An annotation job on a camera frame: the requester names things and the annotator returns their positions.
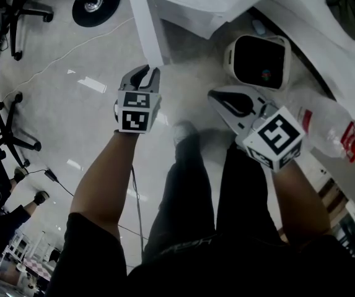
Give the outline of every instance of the chair wheel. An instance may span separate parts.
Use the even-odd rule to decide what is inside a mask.
[[[39,152],[42,149],[42,145],[40,142],[36,142],[34,144],[34,150],[36,150],[37,152]]]
[[[15,56],[14,56],[15,61],[20,61],[22,59],[22,56],[23,56],[23,52],[22,51],[16,52]]]
[[[47,14],[42,18],[42,21],[49,23],[53,20],[53,14]]]
[[[0,102],[0,111],[5,107],[5,104],[3,102]]]
[[[22,100],[23,100],[22,93],[21,92],[17,93],[16,96],[15,96],[15,102],[16,103],[20,103],[20,102],[22,102]]]

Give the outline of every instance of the glossy white floor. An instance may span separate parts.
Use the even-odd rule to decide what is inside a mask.
[[[40,17],[26,16],[20,21],[17,44],[24,55],[21,61],[16,62],[9,50],[2,54],[0,101],[16,86],[29,80],[19,87],[24,99],[15,117],[16,133],[26,140],[25,132],[36,137],[42,143],[42,150],[39,153],[22,151],[32,164],[28,169],[36,171],[51,168],[60,182],[74,193],[83,174],[116,129],[113,104],[121,78],[131,69],[145,64],[146,60],[129,0],[121,0],[114,16],[95,28],[82,28],[74,23],[71,17],[73,0],[36,1],[51,6],[55,17],[49,24],[43,23]],[[198,129],[227,130],[209,106],[206,95],[212,88],[234,83],[222,70],[222,53],[236,37],[252,32],[250,21],[249,15],[243,15],[222,27],[210,40],[164,23],[173,64],[161,67],[160,113],[151,133],[140,137],[134,158],[146,237],[157,214],[167,172],[174,163],[172,125],[181,119],[188,119]],[[75,48],[104,33],[109,34]],[[295,58],[293,79],[303,76],[314,85],[309,73]],[[79,82],[87,77],[106,85],[105,92],[100,93]],[[6,98],[7,107],[14,95]],[[222,139],[214,140],[211,144],[211,148],[204,151],[204,159],[216,209],[226,145]],[[12,176],[17,164],[6,152],[4,166]],[[311,182],[319,188],[327,175],[320,173],[317,161],[306,154],[301,157],[300,163]],[[129,188],[120,224],[138,232],[136,199],[131,185]],[[36,189],[46,190],[51,198],[38,208],[22,231],[32,240],[45,231],[46,241],[61,247],[72,197],[61,186],[51,182],[43,172],[31,174],[22,181],[6,206],[13,210],[19,204],[32,201]],[[280,227],[279,210],[272,187],[268,203],[271,215],[277,227]],[[138,265],[141,261],[139,237],[124,229],[120,232],[127,264]]]

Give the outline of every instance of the plastic bottle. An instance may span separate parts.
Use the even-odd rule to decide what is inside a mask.
[[[329,157],[355,160],[355,125],[341,105],[311,88],[292,90],[288,102],[314,147]]]

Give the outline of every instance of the forearm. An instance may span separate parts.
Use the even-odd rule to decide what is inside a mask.
[[[114,134],[80,181],[71,212],[79,212],[115,233],[125,204],[137,139],[136,134]]]
[[[296,162],[292,161],[273,181],[283,230],[297,249],[330,231],[328,212]]]

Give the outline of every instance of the sleeve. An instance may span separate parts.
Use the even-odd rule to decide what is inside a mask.
[[[307,274],[321,287],[334,293],[355,291],[355,260],[332,235],[310,243],[302,251]]]
[[[46,296],[103,296],[126,281],[120,242],[79,213],[71,213],[64,248]]]

